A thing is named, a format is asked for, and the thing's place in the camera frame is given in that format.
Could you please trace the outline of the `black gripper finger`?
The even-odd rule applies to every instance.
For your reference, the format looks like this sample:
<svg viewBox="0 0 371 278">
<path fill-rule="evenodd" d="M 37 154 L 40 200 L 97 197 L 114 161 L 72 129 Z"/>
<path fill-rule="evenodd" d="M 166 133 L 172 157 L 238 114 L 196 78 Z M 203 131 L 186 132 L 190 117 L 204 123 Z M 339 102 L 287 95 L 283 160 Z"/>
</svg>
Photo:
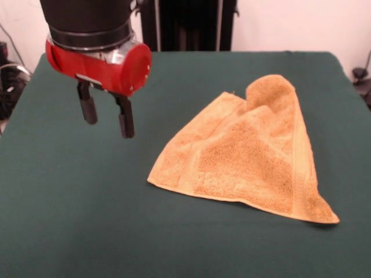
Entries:
<svg viewBox="0 0 371 278">
<path fill-rule="evenodd" d="M 84 120 L 90 124 L 94 125 L 97 123 L 97 113 L 94 103 L 94 99 L 89 93 L 89 82 L 79 81 L 77 86 L 77 92 L 79 95 L 79 101 L 82 109 L 82 114 Z"/>
<path fill-rule="evenodd" d="M 119 125 L 123 138 L 134 137 L 134 122 L 132 114 L 132 105 L 130 100 L 121 94 L 111 93 L 115 99 L 115 103 L 119 106 Z"/>
</svg>

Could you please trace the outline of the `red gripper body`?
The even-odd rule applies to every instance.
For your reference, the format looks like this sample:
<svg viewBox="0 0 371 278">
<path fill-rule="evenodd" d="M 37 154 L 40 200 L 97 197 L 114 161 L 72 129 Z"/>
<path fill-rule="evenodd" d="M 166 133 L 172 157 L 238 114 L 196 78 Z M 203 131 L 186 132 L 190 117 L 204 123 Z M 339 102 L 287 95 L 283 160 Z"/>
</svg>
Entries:
<svg viewBox="0 0 371 278">
<path fill-rule="evenodd" d="M 48 38 L 45 49 L 57 72 L 128 97 L 145 85 L 152 66 L 149 47 L 134 39 L 109 52 L 82 53 L 65 50 Z"/>
</svg>

